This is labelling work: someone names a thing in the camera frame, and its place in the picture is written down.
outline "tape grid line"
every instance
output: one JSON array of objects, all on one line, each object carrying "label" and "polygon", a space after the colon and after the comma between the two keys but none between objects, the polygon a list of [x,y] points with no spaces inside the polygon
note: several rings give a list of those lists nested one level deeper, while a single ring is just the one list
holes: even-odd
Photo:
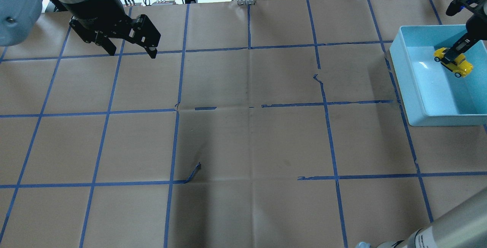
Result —
[{"label": "tape grid line", "polygon": [[[38,117],[37,123],[35,125],[34,131],[32,134],[32,138],[31,138],[31,141],[29,144],[29,148],[27,150],[27,153],[26,153],[26,156],[24,159],[24,163],[22,164],[21,172],[20,172],[19,178],[17,180],[17,185],[14,189],[14,194],[12,195],[12,199],[10,200],[10,205],[8,207],[7,214],[5,215],[5,220],[4,220],[3,225],[2,225],[2,230],[0,231],[0,243],[2,243],[2,239],[3,239],[3,236],[5,234],[5,229],[7,228],[7,224],[8,224],[8,219],[9,219],[10,214],[12,212],[12,208],[14,207],[14,203],[15,203],[15,199],[17,197],[17,193],[19,192],[19,185],[21,184],[22,177],[24,175],[25,168],[26,168],[27,162],[29,160],[29,156],[30,156],[30,153],[32,150],[33,142],[35,140],[35,136],[37,135],[39,125],[40,125],[40,121],[42,119],[42,114],[44,114],[44,110],[46,109],[47,100],[49,99],[49,94],[51,93],[51,90],[52,90],[52,87],[54,84],[54,79],[56,78],[57,70],[59,68],[59,63],[61,62],[61,56],[64,52],[64,48],[66,47],[66,42],[68,41],[68,36],[69,36],[70,31],[71,31],[71,27],[68,27],[68,31],[66,31],[66,36],[64,37],[64,41],[63,41],[63,44],[61,47],[61,51],[59,52],[59,56],[57,58],[56,66],[54,67],[54,72],[53,72],[53,76],[51,77],[51,82],[49,83],[49,87],[47,88],[46,97],[44,98],[42,108],[40,109],[40,116]],[[6,51],[7,51],[7,48],[5,48],[5,50],[3,51],[2,56],[5,55]]]},{"label": "tape grid line", "polygon": [[340,224],[341,224],[341,232],[342,232],[342,237],[343,237],[343,244],[345,248],[348,248],[348,240],[347,240],[347,232],[346,232],[346,227],[345,227],[345,218],[343,215],[343,205],[341,201],[341,191],[340,191],[340,184],[339,184],[339,174],[338,174],[338,168],[336,166],[336,158],[335,158],[335,153],[334,153],[334,145],[333,145],[333,135],[332,135],[332,129],[330,125],[330,116],[328,112],[328,105],[325,104],[327,103],[326,100],[326,94],[323,86],[323,82],[318,79],[318,74],[315,74],[313,78],[320,83],[320,88],[321,88],[321,96],[323,97],[323,107],[325,111],[325,120],[326,120],[326,130],[328,134],[328,142],[330,144],[330,152],[331,152],[331,157],[332,157],[332,164],[333,164],[333,179],[335,180],[335,189],[336,189],[336,199],[338,203],[338,209],[339,209],[339,215],[340,215]]},{"label": "tape grid line", "polygon": [[[183,89],[183,76],[184,76],[184,62],[185,62],[185,54],[186,54],[186,40],[188,38],[188,18],[189,18],[189,8],[190,5],[186,5],[186,19],[185,19],[185,26],[184,26],[184,37],[183,37],[183,53],[181,55],[181,70],[179,73],[179,90],[178,90],[178,103],[177,106],[181,103],[181,93]],[[163,247],[167,248],[168,239],[169,239],[169,219],[171,214],[171,203],[172,203],[172,188],[173,188],[173,181],[174,181],[174,166],[176,165],[176,150],[177,150],[177,141],[178,141],[178,130],[179,130],[179,112],[176,110],[176,122],[174,126],[174,140],[172,144],[172,160],[171,160],[171,174],[169,177],[169,191],[167,193],[167,208],[166,208],[166,222],[164,227],[164,244]]]},{"label": "tape grid line", "polygon": [[[382,36],[380,34],[379,26],[377,24],[377,19],[376,19],[376,15],[374,13],[374,8],[372,7],[372,2],[370,0],[367,0],[367,3],[369,4],[369,9],[370,9],[370,12],[372,14],[372,19],[374,20],[374,25],[376,27],[377,36],[379,36],[380,46],[382,47],[382,51],[384,52],[384,54],[386,54],[386,49],[384,47],[384,42],[382,41]],[[384,57],[384,60],[386,62],[386,66],[387,66],[387,69],[389,71],[389,78],[391,79],[391,83],[393,85],[394,92],[395,92],[395,95],[396,95],[396,100],[397,100],[397,103],[399,105],[399,109],[400,109],[400,112],[401,112],[401,118],[402,118],[402,122],[403,122],[403,125],[404,125],[404,130],[406,132],[407,141],[409,143],[409,148],[411,150],[412,159],[414,161],[414,165],[416,166],[416,174],[417,174],[417,177],[418,177],[418,180],[419,180],[419,185],[421,187],[421,193],[423,194],[423,200],[424,200],[424,203],[425,203],[425,206],[426,206],[426,212],[428,214],[428,218],[430,219],[430,222],[433,222],[433,215],[431,213],[430,202],[428,200],[428,195],[426,194],[426,189],[425,189],[425,185],[424,185],[424,182],[423,182],[423,177],[421,176],[421,169],[419,168],[419,164],[417,163],[416,151],[414,150],[414,145],[412,143],[411,134],[409,132],[409,126],[407,124],[406,116],[405,116],[404,109],[403,109],[403,106],[402,106],[402,103],[401,103],[401,98],[400,98],[400,95],[399,95],[399,91],[397,89],[397,84],[396,84],[396,82],[394,80],[394,76],[393,76],[393,73],[392,73],[391,65],[390,65],[388,59]]]},{"label": "tape grid line", "polygon": [[440,15],[438,15],[438,11],[436,10],[436,7],[435,7],[435,5],[434,5],[433,0],[429,0],[429,1],[430,1],[430,4],[431,4],[431,7],[432,7],[432,9],[433,9],[434,15],[436,16],[436,19],[438,20],[438,23],[439,23],[440,25],[442,25],[443,23],[441,22]]},{"label": "tape grid line", "polygon": [[[442,22],[440,20],[440,17],[438,15],[438,12],[436,10],[436,7],[435,7],[435,5],[433,3],[433,0],[429,0],[429,1],[430,1],[430,4],[431,4],[431,6],[433,8],[433,12],[435,13],[435,16],[436,16],[439,24],[442,24]],[[188,14],[189,14],[189,5],[187,5],[187,8],[186,8],[185,30],[184,30],[184,39],[183,39],[183,49],[180,50],[180,51],[159,51],[158,54],[182,53],[182,56],[181,56],[180,82],[179,82],[179,91],[178,91],[178,103],[181,101],[181,88],[182,88],[182,81],[183,81],[184,59],[185,59],[185,53],[186,52],[211,52],[211,51],[234,51],[234,50],[241,50],[241,49],[273,49],[273,48],[314,47],[315,48],[315,56],[316,56],[316,59],[317,59],[318,69],[320,69],[321,66],[320,66],[320,57],[319,57],[319,53],[318,53],[318,46],[331,46],[331,45],[341,45],[341,44],[380,44],[381,47],[382,47],[382,50],[385,52],[384,43],[390,43],[392,41],[384,41],[384,40],[382,40],[380,31],[379,31],[379,27],[378,27],[378,24],[377,24],[377,21],[376,21],[376,17],[374,15],[374,11],[373,11],[373,8],[372,8],[372,4],[371,4],[370,0],[367,0],[367,2],[369,4],[369,8],[370,8],[370,11],[371,11],[371,14],[372,14],[372,18],[374,20],[374,25],[376,27],[376,31],[377,31],[377,35],[379,37],[379,41],[340,42],[340,43],[317,43],[317,38],[316,38],[316,34],[315,34],[315,26],[314,26],[314,22],[313,22],[313,16],[312,16],[312,10],[311,10],[311,6],[310,6],[310,2],[309,2],[309,0],[306,0],[306,4],[307,4],[307,7],[308,7],[308,12],[309,12],[309,17],[310,17],[310,24],[311,24],[312,33],[313,33],[313,42],[314,42],[313,44],[275,45],[275,46],[258,46],[258,47],[252,47],[251,46],[251,31],[250,31],[250,6],[248,6],[247,7],[247,28],[248,28],[248,45],[247,45],[247,47],[186,50],[186,35],[187,35],[187,30],[188,30]],[[89,202],[88,202],[88,205],[87,205],[87,212],[85,214],[85,221],[84,221],[84,224],[83,224],[83,231],[82,231],[82,236],[81,236],[81,240],[80,240],[80,248],[81,248],[83,246],[84,236],[85,236],[85,233],[86,233],[86,226],[87,226],[87,221],[88,221],[88,217],[89,217],[89,209],[91,207],[91,201],[92,201],[92,195],[93,195],[94,187],[96,187],[96,186],[133,186],[133,185],[147,185],[147,184],[151,184],[151,185],[167,184],[167,185],[169,185],[169,193],[168,193],[168,199],[167,199],[167,215],[166,215],[166,224],[165,224],[165,232],[164,232],[165,233],[165,235],[164,235],[164,247],[166,248],[167,247],[168,232],[169,232],[169,214],[170,214],[170,205],[171,205],[171,201],[172,201],[172,187],[173,187],[174,184],[184,184],[184,183],[189,182],[193,178],[195,172],[201,167],[201,165],[198,164],[197,167],[195,168],[195,170],[193,170],[192,174],[186,180],[174,180],[174,165],[175,165],[176,146],[177,146],[177,133],[178,133],[178,125],[179,125],[179,112],[177,111],[177,109],[174,109],[174,108],[172,108],[172,109],[154,109],[154,110],[111,111],[111,104],[113,102],[113,94],[115,92],[117,75],[118,75],[118,71],[119,71],[119,68],[120,68],[120,62],[121,62],[122,56],[132,56],[132,55],[143,55],[143,54],[146,54],[145,52],[123,53],[123,47],[124,47],[124,44],[125,44],[125,42],[123,42],[122,43],[121,50],[120,50],[120,54],[115,54],[115,56],[118,56],[118,62],[117,62],[117,68],[116,68],[116,71],[115,71],[115,78],[114,78],[114,81],[113,81],[113,88],[112,88],[112,91],[111,91],[110,102],[109,102],[109,105],[108,105],[108,110],[106,112],[44,114],[44,109],[45,109],[45,106],[47,104],[47,100],[48,100],[48,97],[49,97],[49,94],[50,94],[52,85],[54,83],[54,78],[56,76],[56,72],[57,72],[57,69],[59,67],[59,63],[60,63],[61,59],[79,59],[79,58],[88,58],[88,57],[107,57],[107,56],[109,56],[108,54],[95,54],[95,55],[64,56],[63,57],[62,56],[62,53],[64,51],[64,48],[66,47],[66,42],[67,42],[67,39],[68,39],[68,35],[70,33],[70,30],[71,30],[71,28],[68,28],[68,32],[66,34],[65,40],[63,42],[63,46],[61,48],[61,53],[59,54],[58,57],[39,57],[39,58],[26,58],[26,59],[4,59],[5,54],[7,52],[7,47],[5,47],[5,49],[3,50],[2,55],[0,57],[0,64],[2,62],[4,62],[4,61],[5,62],[7,62],[7,61],[30,61],[30,60],[46,60],[46,59],[56,59],[57,60],[56,67],[55,67],[55,70],[54,70],[54,73],[53,73],[53,76],[52,76],[52,79],[51,79],[51,83],[50,83],[49,89],[47,91],[47,94],[46,94],[46,97],[45,97],[45,100],[44,100],[44,104],[43,104],[43,107],[42,107],[42,110],[41,110],[40,114],[13,114],[13,115],[8,115],[7,114],[7,115],[0,115],[0,118],[38,118],[38,122],[36,124],[35,130],[34,130],[34,133],[33,133],[32,139],[31,139],[31,143],[29,145],[29,150],[28,150],[27,155],[26,155],[26,158],[24,160],[23,167],[22,167],[22,170],[21,170],[21,174],[19,175],[19,180],[18,180],[17,184],[4,184],[4,185],[0,185],[0,189],[14,189],[14,195],[12,196],[12,200],[11,200],[9,209],[7,211],[7,215],[5,217],[5,220],[4,220],[4,223],[3,223],[3,226],[2,226],[2,230],[0,232],[0,243],[1,243],[2,238],[3,238],[3,235],[5,233],[5,228],[7,226],[8,219],[9,219],[10,213],[12,211],[12,208],[14,206],[14,200],[16,198],[17,192],[21,188],[90,187],[91,190],[90,190]],[[430,221],[432,222],[433,221],[433,217],[431,215],[430,205],[429,205],[429,202],[428,202],[426,190],[425,190],[424,183],[423,183],[423,180],[422,180],[423,177],[487,175],[487,172],[421,173],[421,171],[419,169],[419,165],[416,163],[416,154],[415,154],[415,151],[414,151],[414,146],[412,144],[412,139],[411,139],[411,135],[409,133],[409,127],[407,125],[407,121],[406,121],[406,118],[405,118],[405,115],[404,115],[403,107],[402,107],[402,104],[400,102],[400,97],[399,97],[399,94],[398,94],[397,85],[396,85],[395,80],[393,78],[393,75],[391,73],[391,66],[390,66],[390,63],[388,62],[387,59],[385,59],[385,62],[386,62],[386,66],[388,67],[388,69],[390,71],[391,82],[392,82],[393,87],[395,89],[395,94],[396,94],[396,99],[395,100],[399,103],[399,106],[400,106],[400,111],[401,111],[401,116],[402,116],[402,119],[403,119],[403,124],[404,124],[404,127],[405,127],[405,131],[407,133],[407,138],[408,138],[409,146],[411,148],[411,152],[412,152],[412,155],[413,155],[413,158],[414,158],[414,163],[415,163],[415,166],[416,166],[416,169],[417,169],[417,173],[416,174],[342,175],[342,176],[340,176],[338,174],[338,171],[337,171],[336,159],[335,159],[335,156],[334,156],[334,148],[333,148],[333,138],[332,138],[332,132],[331,132],[331,126],[330,126],[330,121],[329,121],[328,108],[327,108],[327,106],[328,105],[334,105],[334,104],[379,104],[379,103],[391,103],[394,100],[376,100],[376,101],[358,101],[358,102],[346,102],[346,101],[343,101],[343,102],[327,102],[326,95],[325,95],[324,88],[323,88],[323,83],[321,81],[319,81],[316,78],[316,75],[315,75],[315,79],[318,82],[320,82],[321,91],[322,91],[322,97],[323,97],[323,102],[322,103],[320,102],[320,103],[296,103],[296,104],[271,104],[271,105],[262,105],[261,106],[262,108],[296,107],[296,106],[324,106],[324,109],[325,109],[325,119],[327,121],[327,131],[328,131],[329,142],[330,142],[330,149],[332,151],[332,162],[333,162],[333,166],[334,166],[334,175],[333,176],[312,176],[312,177],[304,177],[303,176],[303,177],[299,177],[298,180],[335,180],[336,181],[336,194],[337,194],[337,201],[338,201],[338,204],[339,204],[339,214],[340,214],[340,218],[341,218],[341,227],[342,227],[342,234],[343,234],[343,241],[344,241],[345,248],[348,248],[348,243],[347,243],[347,238],[346,238],[345,221],[344,221],[344,217],[343,217],[343,208],[342,208],[342,203],[341,203],[341,193],[340,193],[340,188],[339,188],[339,179],[371,179],[371,178],[409,178],[409,177],[418,177],[419,178],[419,181],[420,181],[420,185],[421,185],[421,190],[422,190],[422,193],[423,193],[423,197],[424,197],[424,200],[425,200],[425,205],[426,205],[426,208],[427,208],[427,211],[428,211],[428,217],[429,217]],[[217,107],[196,107],[195,110],[214,110],[216,108]],[[108,125],[108,119],[109,119],[110,114],[173,112],[173,111],[176,112],[176,122],[175,122],[175,133],[174,133],[174,141],[173,141],[173,155],[172,155],[171,176],[170,176],[169,181],[105,182],[105,183],[100,183],[100,182],[97,183],[97,182],[95,182],[96,181],[96,174],[97,174],[97,170],[98,170],[98,166],[99,166],[99,161],[100,161],[100,157],[101,157],[101,151],[103,149],[103,142],[104,142],[104,138],[105,138],[105,134],[106,134],[106,129],[107,129],[107,125]],[[72,183],[72,184],[20,184],[21,179],[22,179],[22,176],[23,176],[23,172],[25,171],[25,167],[26,167],[26,164],[27,164],[29,155],[30,155],[30,151],[32,149],[32,145],[33,145],[34,140],[35,140],[35,135],[36,135],[36,133],[38,131],[38,127],[39,127],[40,121],[41,121],[41,119],[43,117],[50,117],[50,116],[95,116],[95,115],[105,115],[106,116],[106,120],[105,120],[104,129],[103,129],[102,140],[100,141],[99,155],[98,155],[98,158],[97,158],[97,161],[96,161],[96,166],[95,166],[95,171],[94,171],[94,177],[93,177],[93,180],[92,180],[91,183]],[[487,126],[486,125],[484,125],[484,129],[485,129],[485,132],[487,134]]]},{"label": "tape grid line", "polygon": [[[129,17],[132,14],[132,7],[129,9]],[[96,176],[98,175],[98,169],[100,165],[100,159],[101,159],[101,153],[103,152],[103,145],[105,143],[105,136],[107,133],[107,128],[108,128],[108,121],[110,119],[110,112],[111,112],[111,105],[113,104],[113,96],[115,95],[115,87],[117,85],[117,80],[118,80],[118,73],[120,71],[120,63],[122,61],[122,54],[123,50],[125,47],[125,40],[122,41],[122,46],[120,47],[120,55],[118,55],[118,61],[117,61],[117,68],[115,69],[115,76],[113,77],[113,84],[111,86],[111,93],[110,93],[110,100],[108,101],[108,108],[105,114],[105,123],[103,125],[103,132],[101,134],[101,140],[100,140],[100,146],[99,146],[99,151],[98,155],[96,157],[96,163],[94,166],[94,172],[93,172],[93,178],[92,178],[92,184],[90,186],[90,195],[88,197],[88,204],[86,207],[86,212],[85,212],[85,218],[83,221],[83,229],[81,231],[81,237],[80,237],[80,248],[83,247],[84,241],[85,241],[85,235],[86,235],[86,227],[88,225],[88,219],[90,216],[90,209],[91,209],[91,203],[93,200],[93,192],[94,192],[94,187],[96,183]]]}]

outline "light blue plastic bin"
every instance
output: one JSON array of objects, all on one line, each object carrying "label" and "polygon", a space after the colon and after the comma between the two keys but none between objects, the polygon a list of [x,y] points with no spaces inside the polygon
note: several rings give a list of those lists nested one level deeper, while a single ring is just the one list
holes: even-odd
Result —
[{"label": "light blue plastic bin", "polygon": [[473,71],[465,78],[435,62],[433,53],[451,47],[465,25],[402,26],[391,45],[394,70],[413,126],[487,123],[487,51],[482,42],[465,53]]}]

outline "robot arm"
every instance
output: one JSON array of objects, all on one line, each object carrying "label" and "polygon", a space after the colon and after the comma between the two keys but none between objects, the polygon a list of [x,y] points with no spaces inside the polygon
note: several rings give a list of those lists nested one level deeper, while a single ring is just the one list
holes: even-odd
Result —
[{"label": "robot arm", "polygon": [[487,40],[487,0],[453,0],[446,14],[453,16],[462,9],[468,9],[473,16],[466,22],[466,33],[445,52],[441,63],[449,64],[465,53],[480,40]]},{"label": "robot arm", "polygon": [[[73,13],[69,25],[86,43],[94,42],[114,55],[110,38],[122,38],[143,47],[151,58],[161,37],[144,14],[131,19],[120,0],[58,0]],[[7,0],[0,7],[0,45],[14,45],[27,38],[41,13],[41,0]]]}]

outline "white label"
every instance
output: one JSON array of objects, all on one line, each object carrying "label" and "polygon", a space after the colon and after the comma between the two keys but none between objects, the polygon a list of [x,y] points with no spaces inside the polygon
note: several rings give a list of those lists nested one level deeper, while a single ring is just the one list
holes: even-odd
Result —
[{"label": "white label", "polygon": [[414,241],[416,243],[416,248],[438,248],[433,238],[432,226],[417,234]]}]

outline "blue painter's tape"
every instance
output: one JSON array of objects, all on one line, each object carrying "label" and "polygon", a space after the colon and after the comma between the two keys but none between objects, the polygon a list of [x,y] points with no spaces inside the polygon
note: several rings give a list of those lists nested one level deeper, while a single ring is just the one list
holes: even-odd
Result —
[{"label": "blue painter's tape", "polygon": [[174,108],[165,109],[142,109],[142,110],[121,110],[121,111],[110,111],[110,114],[132,114],[132,113],[161,113],[161,112],[174,112]]},{"label": "blue painter's tape", "polygon": [[392,103],[394,100],[374,100],[374,101],[332,101],[327,102],[327,105],[339,105],[339,104],[371,104],[371,103]]},{"label": "blue painter's tape", "polygon": [[59,57],[40,57],[40,58],[18,58],[18,59],[4,59],[4,62],[15,62],[15,61],[38,61],[38,60],[57,60]]},{"label": "blue painter's tape", "polygon": [[85,112],[85,113],[52,113],[43,114],[43,117],[72,117],[72,116],[93,116],[93,115],[106,115],[106,112]]},{"label": "blue painter's tape", "polygon": [[374,20],[374,26],[376,27],[377,36],[379,37],[379,41],[381,42],[380,46],[382,47],[382,51],[386,52],[386,49],[384,47],[384,43],[382,42],[382,36],[380,34],[380,31],[379,31],[379,25],[377,24],[376,15],[374,13],[374,9],[372,8],[372,3],[370,2],[370,0],[367,0],[367,3],[369,4],[370,13],[372,14],[372,20]]},{"label": "blue painter's tape", "polygon": [[78,55],[78,56],[64,56],[61,59],[82,59],[82,58],[97,58],[97,57],[111,57],[110,54],[93,54],[93,55]]},{"label": "blue painter's tape", "polygon": [[144,55],[144,54],[147,54],[147,52],[123,53],[122,55],[123,55],[123,56],[134,56],[134,55]]},{"label": "blue painter's tape", "polygon": [[306,0],[306,5],[308,6],[309,20],[311,22],[311,31],[313,32],[313,42],[316,44],[315,24],[313,23],[313,14],[311,13],[311,5],[309,4],[309,0]]},{"label": "blue painter's tape", "polygon": [[423,177],[485,176],[485,175],[487,175],[487,171],[421,173],[421,176]]},{"label": "blue painter's tape", "polygon": [[252,49],[269,49],[269,48],[292,48],[292,47],[310,47],[315,44],[290,44],[290,45],[271,45],[271,46],[254,46]]},{"label": "blue painter's tape", "polygon": [[51,93],[51,90],[53,88],[54,79],[56,78],[57,69],[59,68],[59,63],[61,62],[61,57],[62,57],[62,54],[64,52],[64,48],[66,47],[66,42],[68,41],[68,36],[69,36],[70,31],[71,31],[71,27],[68,27],[68,31],[66,32],[66,36],[64,37],[64,41],[63,41],[63,44],[61,47],[61,51],[59,53],[59,56],[57,57],[56,66],[54,67],[53,76],[51,77],[51,82],[49,83],[49,87],[47,88],[47,93],[46,93],[46,97],[44,99],[44,103],[42,104],[42,108],[40,109],[39,118],[37,120],[37,123],[35,124],[35,128],[34,128],[34,131],[32,134],[32,138],[31,138],[31,141],[29,144],[29,148],[27,149],[27,154],[25,156],[24,163],[22,164],[21,173],[20,173],[19,178],[17,180],[17,187],[15,188],[12,199],[10,200],[10,205],[9,205],[9,208],[7,211],[7,215],[5,217],[5,221],[3,222],[2,231],[0,231],[0,243],[2,242],[3,234],[5,233],[5,227],[7,226],[8,217],[10,216],[10,212],[12,211],[12,208],[14,207],[15,199],[17,197],[17,193],[19,192],[19,185],[21,184],[22,177],[24,175],[25,168],[27,166],[27,162],[29,161],[30,153],[32,151],[33,142],[35,140],[35,136],[37,135],[39,125],[40,125],[40,120],[42,119],[42,115],[44,114],[44,110],[45,110],[46,105],[47,105],[47,100],[49,99],[49,94]]},{"label": "blue painter's tape", "polygon": [[[128,16],[130,17],[131,14],[132,14],[132,7],[130,7],[130,9],[129,9]],[[86,226],[88,224],[88,217],[90,216],[90,209],[91,209],[91,203],[92,203],[93,192],[94,192],[94,184],[96,182],[96,176],[98,174],[98,168],[100,165],[101,153],[103,151],[103,145],[105,142],[105,135],[107,133],[108,120],[110,119],[111,105],[113,104],[113,95],[115,94],[115,86],[116,86],[117,80],[118,80],[118,72],[120,71],[120,63],[122,61],[124,47],[125,47],[125,40],[122,41],[122,46],[120,47],[120,55],[118,56],[117,68],[115,69],[115,76],[113,77],[113,84],[111,86],[110,100],[108,101],[108,108],[107,108],[107,112],[106,112],[106,116],[105,116],[105,123],[103,125],[103,132],[101,134],[100,146],[99,146],[99,150],[98,150],[98,155],[96,156],[96,163],[95,163],[94,172],[93,172],[92,185],[90,188],[90,195],[88,196],[88,204],[86,206],[85,218],[83,221],[83,229],[81,230],[80,248],[83,247],[83,243],[85,241]]]},{"label": "blue painter's tape", "polygon": [[322,106],[324,105],[322,102],[308,102],[308,103],[283,103],[283,104],[262,104],[262,108],[269,108],[269,107],[294,107],[294,106]]},{"label": "blue painter's tape", "polygon": [[2,55],[0,56],[0,64],[2,64],[3,58],[5,58],[5,53],[7,53],[8,47],[3,49]]},{"label": "blue painter's tape", "polygon": [[37,118],[40,114],[0,115],[0,118]]},{"label": "blue painter's tape", "polygon": [[195,107],[194,108],[196,111],[199,111],[199,110],[215,110],[216,109],[216,106],[209,106],[209,107]]},{"label": "blue painter's tape", "polygon": [[312,177],[298,177],[298,180],[334,180],[335,176],[312,176]]},{"label": "blue painter's tape", "polygon": [[40,183],[20,184],[19,188],[90,187],[91,183]]},{"label": "blue painter's tape", "polygon": [[158,51],[157,54],[171,54],[171,53],[182,53],[182,52],[183,52],[182,50],[166,50],[166,51]]},{"label": "blue painter's tape", "polygon": [[138,185],[164,185],[170,184],[169,180],[160,181],[127,181],[127,182],[97,182],[93,185],[98,186],[138,186]]},{"label": "blue painter's tape", "polygon": [[3,234],[5,234],[5,229],[7,228],[8,218],[10,214],[5,216],[5,220],[3,221],[2,230],[0,231],[0,243],[2,243]]},{"label": "blue painter's tape", "polygon": [[[384,47],[384,42],[382,41],[382,36],[380,34],[379,26],[377,25],[377,19],[376,19],[376,15],[374,13],[374,9],[372,7],[372,3],[370,2],[370,0],[367,0],[367,3],[369,4],[369,9],[370,9],[370,13],[372,15],[372,19],[374,20],[374,25],[376,26],[377,36],[379,37],[379,41],[381,42],[380,45],[382,47],[382,51],[385,53],[386,52],[386,49]],[[414,160],[414,165],[416,166],[417,177],[418,177],[418,180],[419,180],[419,186],[421,187],[421,193],[423,194],[423,199],[424,199],[424,202],[425,202],[426,211],[428,212],[428,218],[430,219],[430,222],[433,222],[433,215],[431,213],[430,202],[428,200],[428,195],[426,194],[426,189],[425,189],[425,186],[424,186],[423,178],[421,177],[421,169],[419,168],[419,165],[416,162],[416,152],[414,150],[414,145],[412,144],[411,134],[409,133],[409,127],[407,126],[406,116],[404,115],[404,110],[402,108],[402,104],[400,103],[399,92],[397,90],[397,85],[396,85],[396,83],[394,81],[394,77],[393,77],[393,74],[392,74],[391,65],[389,64],[389,61],[387,59],[384,58],[384,60],[386,61],[386,66],[387,66],[387,69],[389,71],[389,77],[390,77],[391,83],[392,83],[392,85],[394,87],[394,92],[396,94],[396,100],[399,103],[399,109],[400,109],[400,112],[401,112],[401,117],[402,117],[402,122],[403,122],[403,125],[404,125],[404,130],[405,130],[406,135],[407,135],[407,141],[409,142],[409,148],[411,149],[411,154],[412,154],[412,158]]]},{"label": "blue painter's tape", "polygon": [[187,184],[188,182],[192,181],[196,173],[201,169],[201,163],[198,163],[196,167],[191,172],[191,175],[186,180],[175,180],[174,184]]},{"label": "blue painter's tape", "polygon": [[414,177],[418,177],[418,174],[346,175],[340,176],[340,179],[391,179]]},{"label": "blue painter's tape", "polygon": [[[183,54],[181,55],[181,70],[179,73],[179,90],[178,90],[178,105],[181,103],[181,91],[183,89],[183,75],[184,75],[184,62],[186,54],[186,40],[188,38],[188,18],[189,18],[189,5],[186,5],[186,17],[185,17],[185,27],[183,35]],[[176,149],[178,141],[179,132],[179,112],[176,111],[176,122],[174,124],[174,140],[172,143],[172,159],[171,159],[171,173],[169,180],[174,181],[174,166],[176,163]],[[166,206],[166,221],[164,226],[164,244],[163,247],[167,248],[167,238],[169,237],[169,217],[171,214],[171,202],[172,202],[172,187],[173,184],[169,184],[169,190],[167,192],[167,206]]]},{"label": "blue painter's tape", "polygon": [[335,189],[336,189],[336,198],[338,199],[338,212],[340,215],[341,231],[342,231],[342,235],[343,235],[343,246],[344,246],[344,248],[348,248],[347,230],[345,227],[345,217],[343,215],[343,203],[341,202],[341,192],[340,192],[339,181],[336,181]]},{"label": "blue painter's tape", "polygon": [[436,16],[436,19],[438,20],[438,23],[442,25],[443,23],[441,22],[440,15],[438,15],[438,11],[436,10],[436,7],[433,3],[433,0],[430,0],[431,7],[433,8],[434,15]]},{"label": "blue painter's tape", "polygon": [[324,43],[323,45],[342,45],[342,44],[379,44],[380,41],[363,41],[363,42],[339,42],[339,43]]},{"label": "blue painter's tape", "polygon": [[189,49],[186,52],[212,52],[212,51],[231,51],[247,49],[247,47],[229,47],[229,48],[209,48],[209,49]]},{"label": "blue painter's tape", "polygon": [[320,54],[318,52],[318,46],[316,45],[317,42],[316,42],[315,23],[313,22],[313,14],[311,13],[311,5],[309,4],[309,0],[306,0],[306,4],[308,5],[308,14],[309,14],[309,20],[311,22],[311,31],[313,33],[313,42],[315,43],[316,64],[318,65],[318,69],[321,69]]},{"label": "blue painter's tape", "polygon": [[[323,86],[323,82],[318,79],[318,74],[315,74],[313,76],[313,79],[320,83],[320,88],[321,88],[321,96],[323,97],[323,103],[327,103],[326,100],[326,94]],[[348,241],[347,241],[347,231],[345,228],[345,218],[343,216],[343,206],[341,203],[341,192],[340,192],[340,185],[339,185],[339,174],[338,174],[338,168],[336,167],[336,158],[335,158],[335,152],[334,152],[334,146],[333,146],[333,136],[332,136],[332,129],[330,125],[330,116],[328,112],[328,105],[323,104],[324,109],[325,109],[325,119],[326,119],[326,129],[328,132],[328,141],[330,143],[330,152],[332,156],[332,164],[333,164],[333,175],[334,175],[334,180],[335,180],[335,187],[336,187],[336,199],[338,201],[338,208],[339,208],[339,215],[340,215],[340,223],[341,223],[341,233],[343,237],[343,244],[345,248],[348,248]]]},{"label": "blue painter's tape", "polygon": [[189,5],[186,7],[186,20],[185,20],[184,35],[183,35],[183,52],[181,55],[181,69],[179,71],[178,104],[181,103],[181,93],[183,90],[184,59],[186,56],[186,39],[188,36],[188,18],[189,18]]},{"label": "blue painter's tape", "polygon": [[252,41],[250,39],[250,5],[247,5],[247,39],[248,39],[248,49],[252,49]]}]

